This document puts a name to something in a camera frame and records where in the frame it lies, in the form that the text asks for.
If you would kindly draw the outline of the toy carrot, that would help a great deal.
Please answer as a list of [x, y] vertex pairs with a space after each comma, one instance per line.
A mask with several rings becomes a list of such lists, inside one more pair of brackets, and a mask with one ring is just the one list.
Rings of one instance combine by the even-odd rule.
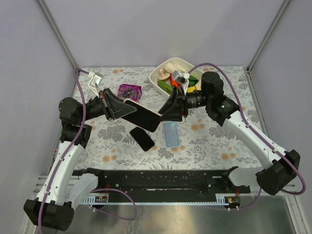
[[171, 86], [176, 86], [177, 88], [179, 87], [179, 86], [181, 86], [179, 83], [177, 83], [176, 81], [174, 81], [174, 79], [173, 79], [173, 77], [172, 76], [170, 76], [170, 84], [171, 84]]

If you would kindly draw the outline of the black phone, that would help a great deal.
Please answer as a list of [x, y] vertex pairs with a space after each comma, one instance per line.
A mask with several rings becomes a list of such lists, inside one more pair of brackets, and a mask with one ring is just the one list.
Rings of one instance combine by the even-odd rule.
[[151, 137], [141, 128], [135, 127], [130, 131], [130, 135], [137, 142], [143, 151], [149, 151], [154, 147], [155, 143]]

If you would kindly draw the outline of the white plastic basin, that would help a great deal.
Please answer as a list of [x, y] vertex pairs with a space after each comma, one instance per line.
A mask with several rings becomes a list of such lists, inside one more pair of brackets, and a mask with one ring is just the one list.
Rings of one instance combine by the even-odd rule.
[[[194, 65], [190, 64], [189, 62], [183, 60], [182, 58], [178, 58], [178, 57], [175, 57], [175, 58], [170, 58], [164, 62], [162, 62], [158, 67], [156, 67], [149, 75], [149, 81], [151, 83], [151, 85], [154, 87], [154, 89], [156, 91], [158, 91], [161, 95], [163, 95], [165, 98], [168, 98], [169, 97], [169, 94], [166, 93], [163, 89], [161, 89], [158, 84], [157, 84], [157, 81], [158, 81], [158, 77], [160, 76], [160, 72], [159, 70], [160, 69], [164, 69], [165, 65], [167, 63], [171, 63], [171, 64], [178, 64], [180, 65], [181, 67], [183, 67], [184, 69], [188, 71], [190, 71]], [[192, 73], [191, 73], [191, 76], [197, 78], [199, 81], [201, 80], [201, 76], [202, 76], [203, 72], [200, 71], [199, 68], [195, 69]], [[200, 83], [199, 84], [196, 84], [196, 88], [198, 90], [200, 90]]]

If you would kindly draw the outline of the black smartphone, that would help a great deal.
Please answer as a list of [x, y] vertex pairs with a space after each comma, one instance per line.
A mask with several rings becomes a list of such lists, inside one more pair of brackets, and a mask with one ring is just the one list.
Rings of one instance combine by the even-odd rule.
[[125, 99], [124, 103], [136, 108], [136, 112], [123, 117], [125, 121], [152, 133], [157, 130], [161, 118], [159, 113], [156, 113], [131, 99]]

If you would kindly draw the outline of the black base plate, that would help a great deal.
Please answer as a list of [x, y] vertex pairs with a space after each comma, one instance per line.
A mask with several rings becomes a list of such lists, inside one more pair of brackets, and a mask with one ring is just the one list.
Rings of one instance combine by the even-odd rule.
[[98, 177], [97, 188], [113, 188], [130, 194], [147, 191], [192, 191], [194, 194], [249, 194], [248, 186], [235, 186], [229, 179], [228, 170], [101, 170], [87, 168], [75, 170], [74, 175], [94, 174]]

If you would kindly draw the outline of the purple snack box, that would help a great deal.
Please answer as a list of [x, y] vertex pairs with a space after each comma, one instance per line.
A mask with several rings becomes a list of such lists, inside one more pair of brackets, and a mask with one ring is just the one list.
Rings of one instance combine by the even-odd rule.
[[139, 85], [121, 84], [118, 88], [117, 97], [121, 100], [131, 99], [138, 102], [142, 95], [142, 89]]

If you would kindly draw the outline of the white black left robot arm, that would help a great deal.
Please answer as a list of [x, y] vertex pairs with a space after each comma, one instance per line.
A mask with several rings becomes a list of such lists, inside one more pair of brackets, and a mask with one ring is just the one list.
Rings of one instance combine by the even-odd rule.
[[43, 187], [33, 200], [26, 200], [23, 209], [39, 228], [65, 231], [73, 220], [75, 209], [89, 193], [110, 190], [104, 172], [91, 168], [68, 189], [75, 165], [91, 135], [92, 127], [85, 121], [100, 116], [115, 120], [136, 112], [137, 108], [120, 100], [110, 89], [104, 89], [88, 102], [66, 97], [60, 101], [58, 109], [62, 131], [56, 159]]

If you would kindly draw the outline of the light blue phone case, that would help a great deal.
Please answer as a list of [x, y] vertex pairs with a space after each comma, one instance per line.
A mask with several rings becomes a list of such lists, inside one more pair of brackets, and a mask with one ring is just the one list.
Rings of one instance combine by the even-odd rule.
[[164, 122], [163, 132], [165, 137], [165, 144], [167, 148], [175, 148], [180, 145], [179, 134], [176, 122]]

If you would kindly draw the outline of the yellow toy pepper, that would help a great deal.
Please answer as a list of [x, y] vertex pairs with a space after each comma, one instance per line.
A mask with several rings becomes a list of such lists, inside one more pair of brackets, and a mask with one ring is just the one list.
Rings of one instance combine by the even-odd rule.
[[188, 88], [187, 88], [187, 92], [188, 93], [192, 93], [194, 91], [197, 91], [197, 87], [195, 85], [190, 85]]

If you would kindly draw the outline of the green toy pea pod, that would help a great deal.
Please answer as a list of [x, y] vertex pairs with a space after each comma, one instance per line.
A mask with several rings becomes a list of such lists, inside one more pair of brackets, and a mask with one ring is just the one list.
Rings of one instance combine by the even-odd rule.
[[163, 80], [158, 80], [157, 84], [164, 92], [171, 94], [172, 89], [173, 89], [171, 85], [169, 85], [168, 83], [166, 83]]

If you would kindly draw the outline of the toy bok choy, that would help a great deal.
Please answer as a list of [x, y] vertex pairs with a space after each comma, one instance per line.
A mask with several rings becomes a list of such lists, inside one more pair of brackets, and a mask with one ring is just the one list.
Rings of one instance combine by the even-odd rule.
[[184, 69], [181, 65], [175, 63], [175, 64], [172, 64], [172, 63], [167, 63], [165, 66], [164, 66], [164, 70], [167, 72], [167, 73], [170, 73], [172, 74], [174, 71], [181, 71], [181, 72], [184, 72], [186, 73], [186, 69]]

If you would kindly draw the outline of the toy mushroom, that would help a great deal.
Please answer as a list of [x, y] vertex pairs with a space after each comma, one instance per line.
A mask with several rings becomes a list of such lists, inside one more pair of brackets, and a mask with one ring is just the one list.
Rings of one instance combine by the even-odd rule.
[[171, 76], [170, 73], [165, 72], [164, 69], [159, 70], [160, 76], [158, 77], [159, 80], [167, 80]]

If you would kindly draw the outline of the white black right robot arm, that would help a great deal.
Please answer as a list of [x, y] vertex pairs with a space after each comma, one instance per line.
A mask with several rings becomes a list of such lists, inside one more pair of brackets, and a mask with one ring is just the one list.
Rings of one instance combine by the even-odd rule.
[[261, 167], [233, 167], [227, 172], [235, 186], [256, 186], [270, 195], [284, 190], [296, 177], [300, 155], [274, 144], [265, 134], [250, 124], [235, 101], [224, 95], [224, 82], [216, 72], [205, 72], [200, 90], [187, 92], [190, 75], [174, 71], [174, 86], [166, 103], [159, 110], [161, 121], [182, 121], [192, 108], [205, 107], [209, 118], [233, 133], [258, 158]]

